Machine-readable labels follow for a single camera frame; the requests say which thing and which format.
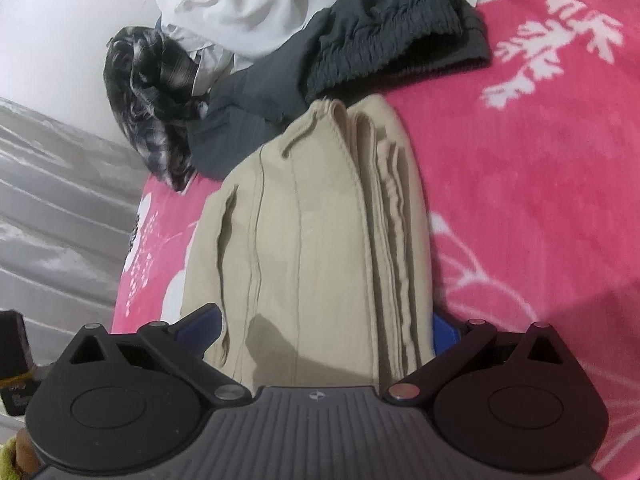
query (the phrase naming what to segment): plaid fabric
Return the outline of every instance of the plaid fabric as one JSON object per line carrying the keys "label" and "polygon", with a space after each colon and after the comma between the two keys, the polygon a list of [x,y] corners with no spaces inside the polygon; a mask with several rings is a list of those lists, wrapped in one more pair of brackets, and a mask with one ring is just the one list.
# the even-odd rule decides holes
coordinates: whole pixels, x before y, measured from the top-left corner
{"label": "plaid fabric", "polygon": [[194,171],[186,123],[206,111],[191,96],[197,69],[162,32],[125,27],[111,38],[102,74],[118,126],[149,171],[176,191]]}

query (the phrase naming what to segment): wall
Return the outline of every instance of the wall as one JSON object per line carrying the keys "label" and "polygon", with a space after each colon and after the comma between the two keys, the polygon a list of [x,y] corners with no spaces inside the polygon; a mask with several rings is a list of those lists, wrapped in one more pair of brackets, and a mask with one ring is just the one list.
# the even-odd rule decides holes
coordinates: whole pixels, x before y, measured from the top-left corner
{"label": "wall", "polygon": [[158,16],[154,0],[0,0],[0,97],[126,144],[102,82],[106,44]]}

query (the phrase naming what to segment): folded beige pants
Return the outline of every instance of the folded beige pants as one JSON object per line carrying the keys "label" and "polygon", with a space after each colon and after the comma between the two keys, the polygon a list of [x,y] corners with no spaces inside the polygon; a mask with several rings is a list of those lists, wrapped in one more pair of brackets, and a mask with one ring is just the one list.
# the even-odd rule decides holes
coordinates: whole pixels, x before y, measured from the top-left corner
{"label": "folded beige pants", "polygon": [[252,391],[388,387],[433,358],[427,215],[381,96],[316,101],[211,195],[181,315],[217,303],[205,360]]}

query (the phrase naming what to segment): screw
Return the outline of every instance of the screw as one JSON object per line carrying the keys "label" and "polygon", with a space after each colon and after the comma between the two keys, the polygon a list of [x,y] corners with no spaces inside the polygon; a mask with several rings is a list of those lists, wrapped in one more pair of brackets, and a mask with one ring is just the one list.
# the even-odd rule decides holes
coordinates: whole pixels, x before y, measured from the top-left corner
{"label": "screw", "polygon": [[420,395],[420,388],[411,383],[398,383],[391,386],[388,392],[395,400],[411,400]]}
{"label": "screw", "polygon": [[216,388],[214,395],[220,400],[239,400],[246,395],[246,388],[240,384],[223,384]]}

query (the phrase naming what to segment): pink bedsheet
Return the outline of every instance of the pink bedsheet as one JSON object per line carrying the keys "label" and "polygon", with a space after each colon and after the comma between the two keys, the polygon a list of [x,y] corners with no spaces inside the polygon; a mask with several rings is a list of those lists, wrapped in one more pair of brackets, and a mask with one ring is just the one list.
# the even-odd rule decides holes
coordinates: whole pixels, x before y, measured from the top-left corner
{"label": "pink bedsheet", "polygon": [[[640,478],[640,0],[484,0],[492,67],[386,97],[414,144],[440,297],[503,329],[551,322],[610,413],[594,467]],[[150,179],[113,329],[178,316],[218,184]]]}

